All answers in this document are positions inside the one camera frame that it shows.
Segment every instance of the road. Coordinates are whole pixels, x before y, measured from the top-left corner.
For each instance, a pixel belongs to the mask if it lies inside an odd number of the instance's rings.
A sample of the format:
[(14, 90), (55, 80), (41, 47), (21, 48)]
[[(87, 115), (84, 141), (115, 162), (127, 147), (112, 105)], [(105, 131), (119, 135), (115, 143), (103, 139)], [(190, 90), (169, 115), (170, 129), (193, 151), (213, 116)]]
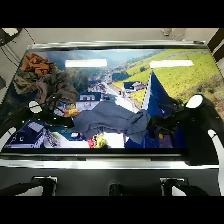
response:
[(132, 103), (131, 100), (129, 100), (126, 97), (122, 97), (121, 95), (118, 95), (113, 89), (111, 89), (106, 84), (105, 87), (106, 87), (106, 94), (110, 95), (110, 101), (113, 101), (117, 105), (120, 105), (125, 109), (130, 110), (134, 113), (137, 113), (139, 111), (139, 109), (135, 107), (134, 103)]

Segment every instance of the black cable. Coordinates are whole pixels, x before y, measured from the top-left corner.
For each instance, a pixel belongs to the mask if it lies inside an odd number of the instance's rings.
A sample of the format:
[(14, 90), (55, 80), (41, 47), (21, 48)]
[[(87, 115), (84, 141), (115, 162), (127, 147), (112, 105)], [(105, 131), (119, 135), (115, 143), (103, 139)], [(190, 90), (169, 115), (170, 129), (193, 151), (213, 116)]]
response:
[(3, 51), (3, 53), (4, 53), (4, 55), (9, 59), (9, 61), (11, 61), (16, 67), (18, 67), (19, 65), (17, 65), (16, 63), (14, 63), (14, 62), (8, 57), (8, 55), (5, 53), (5, 51), (3, 50), (2, 47), (1, 47), (1, 49), (2, 49), (2, 51)]
[(35, 44), (34, 39), (31, 37), (30, 33), (28, 32), (28, 30), (26, 28), (24, 28), (24, 30), (26, 30), (26, 32), (28, 33), (28, 35), (30, 36), (30, 38), (32, 39), (33, 43)]

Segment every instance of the brown cloth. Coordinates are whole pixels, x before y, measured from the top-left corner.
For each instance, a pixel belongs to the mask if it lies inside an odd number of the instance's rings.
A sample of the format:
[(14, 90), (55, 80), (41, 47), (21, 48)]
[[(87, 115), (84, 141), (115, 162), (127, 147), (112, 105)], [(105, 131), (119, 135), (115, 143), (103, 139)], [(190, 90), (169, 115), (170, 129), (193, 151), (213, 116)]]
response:
[[(53, 94), (55, 96), (60, 94), (61, 100), (73, 104), (76, 104), (79, 97), (79, 93), (71, 85), (71, 80), (66, 72), (47, 74), (36, 82), (36, 86), (38, 88), (36, 101), (39, 104), (51, 101)], [(47, 106), (50, 110), (53, 109), (51, 103), (48, 103)]]
[(49, 62), (48, 58), (42, 58), (37, 54), (28, 54), (24, 57), (24, 62), (21, 67), (23, 72), (34, 72), (38, 78), (45, 76), (48, 73), (53, 73), (56, 70), (54, 62)]
[(17, 94), (33, 92), (36, 87), (37, 76), (32, 72), (21, 72), (15, 75), (13, 84)]

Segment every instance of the display screen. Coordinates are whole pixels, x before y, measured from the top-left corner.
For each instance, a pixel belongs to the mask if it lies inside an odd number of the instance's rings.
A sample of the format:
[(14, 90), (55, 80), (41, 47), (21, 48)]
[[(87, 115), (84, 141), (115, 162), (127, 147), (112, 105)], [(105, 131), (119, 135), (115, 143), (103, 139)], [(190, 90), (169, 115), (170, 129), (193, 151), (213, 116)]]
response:
[[(206, 48), (27, 52), (0, 109), (16, 129), (4, 152), (186, 148), (182, 124), (195, 95), (223, 121), (224, 81)], [(200, 107), (198, 98), (189, 105)], [(186, 119), (169, 118), (183, 111)]]

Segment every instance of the green field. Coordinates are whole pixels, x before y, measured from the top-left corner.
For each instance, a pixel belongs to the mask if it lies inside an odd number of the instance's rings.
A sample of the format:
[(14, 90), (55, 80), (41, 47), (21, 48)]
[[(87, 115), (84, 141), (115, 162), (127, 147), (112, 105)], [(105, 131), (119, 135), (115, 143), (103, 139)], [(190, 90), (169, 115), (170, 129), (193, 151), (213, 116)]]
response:
[[(186, 102), (195, 93), (204, 94), (215, 103), (216, 109), (224, 117), (224, 83), (222, 76), (210, 53), (199, 51), (203, 50), (170, 49), (163, 51), (132, 64), (133, 67), (127, 70), (131, 77), (121, 82), (115, 82), (113, 85), (121, 89), (123, 82), (127, 81), (140, 81), (146, 84), (151, 73), (149, 62), (153, 60), (192, 60), (194, 65), (191, 67), (156, 68), (154, 72), (169, 96)], [(145, 90), (140, 90), (133, 93), (131, 97), (142, 103), (144, 93)]]

